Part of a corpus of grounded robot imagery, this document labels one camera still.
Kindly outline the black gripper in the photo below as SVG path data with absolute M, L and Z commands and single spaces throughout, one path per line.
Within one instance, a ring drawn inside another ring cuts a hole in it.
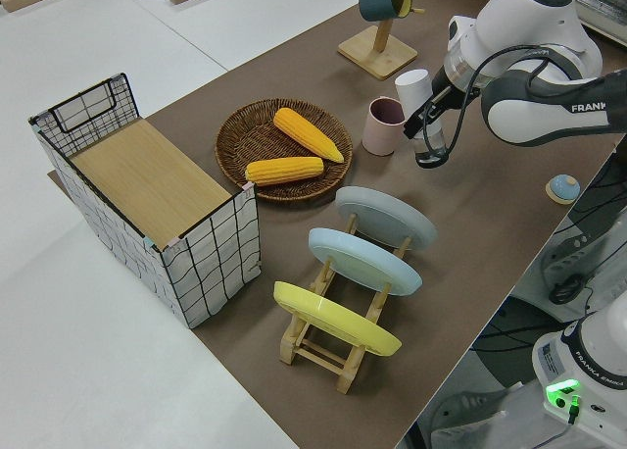
M 404 135 L 407 139 L 437 138 L 442 134 L 441 115 L 450 109 L 460 109 L 463 101 L 467 103 L 476 99 L 479 89 L 469 89 L 472 78 L 476 86 L 481 74 L 473 68 L 462 67 L 460 71 L 442 66 L 432 81 L 432 93 L 417 108 L 404 124 Z

